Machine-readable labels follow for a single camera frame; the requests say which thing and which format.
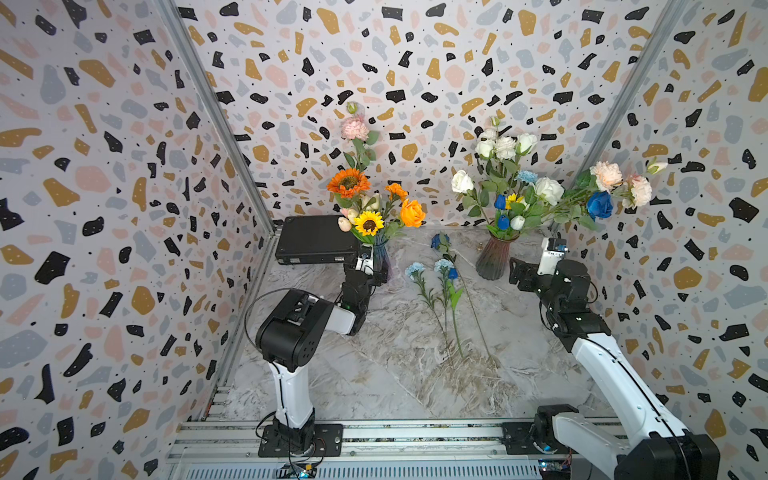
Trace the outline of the brown ribbed glass vase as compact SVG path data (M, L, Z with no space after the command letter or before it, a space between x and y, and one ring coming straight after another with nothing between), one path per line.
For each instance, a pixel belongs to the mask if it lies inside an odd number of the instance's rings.
M511 239L499 239L491 235L475 264L478 275L485 280L500 279L508 265L510 246L518 238L515 235Z

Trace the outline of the purple ribbed glass vase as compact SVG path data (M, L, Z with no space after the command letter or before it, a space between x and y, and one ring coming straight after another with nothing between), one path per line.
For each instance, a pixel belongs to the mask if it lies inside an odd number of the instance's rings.
M389 281L391 261L387 251L387 240L377 240L372 247L374 280L377 286Z

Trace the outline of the small blue tulip flower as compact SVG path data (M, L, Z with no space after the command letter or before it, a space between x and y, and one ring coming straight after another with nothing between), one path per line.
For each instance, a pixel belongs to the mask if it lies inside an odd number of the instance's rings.
M445 280L446 280L445 287L448 295L448 300L450 303L451 319L452 319L454 335L457 343L457 349L460 357L464 358L462 341L460 338L458 322L457 322L457 307L458 307L459 300L462 296L463 290L455 286L455 281L457 279L458 279L458 271L454 266L452 266L447 270L447 273L445 276Z

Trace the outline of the light blue carnation flower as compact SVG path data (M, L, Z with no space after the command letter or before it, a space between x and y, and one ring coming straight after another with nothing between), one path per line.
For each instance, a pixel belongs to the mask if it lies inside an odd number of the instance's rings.
M456 293L454 279L457 271L451 260L440 259L434 265L442 290L442 305L444 309L444 328L448 330L448 314L454 310L454 295Z

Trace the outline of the blue rose bouquet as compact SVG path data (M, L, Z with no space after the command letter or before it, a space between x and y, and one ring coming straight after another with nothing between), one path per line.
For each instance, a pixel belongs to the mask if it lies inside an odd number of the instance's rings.
M612 195L607 191L595 192L588 199L586 209L592 220L611 217L614 211Z

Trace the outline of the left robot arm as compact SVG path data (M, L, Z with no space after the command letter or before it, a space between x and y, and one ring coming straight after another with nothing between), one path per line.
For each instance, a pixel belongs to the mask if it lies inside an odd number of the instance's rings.
M278 288L283 297L249 342L270 365L276 386L274 428L285 437L314 434L315 409L305 367L323 334L356 335L363 326L375 289L388 281L390 262L384 243L360 247L344 263L340 297L331 302L298 288Z

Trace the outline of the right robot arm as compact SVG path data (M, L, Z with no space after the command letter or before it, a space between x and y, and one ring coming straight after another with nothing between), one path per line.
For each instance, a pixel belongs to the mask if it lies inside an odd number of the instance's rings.
M720 452L693 433L653 394L622 353L605 320L593 312L585 265L546 258L538 265L510 261L509 282L537 295L540 317L586 369L620 421L619 439L567 406L542 406L545 439L582 455L610 479L714 479Z

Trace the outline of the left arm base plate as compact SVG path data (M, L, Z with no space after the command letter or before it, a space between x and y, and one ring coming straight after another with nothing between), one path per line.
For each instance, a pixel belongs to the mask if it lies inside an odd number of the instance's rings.
M341 423L308 423L301 429L279 422L266 426L261 433L259 458L339 457L344 425Z

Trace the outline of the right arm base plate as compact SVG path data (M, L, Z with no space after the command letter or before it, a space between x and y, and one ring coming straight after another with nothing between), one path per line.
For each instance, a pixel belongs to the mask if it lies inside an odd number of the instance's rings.
M504 422L500 437L507 455L567 455L571 449L556 440L551 426L534 421Z

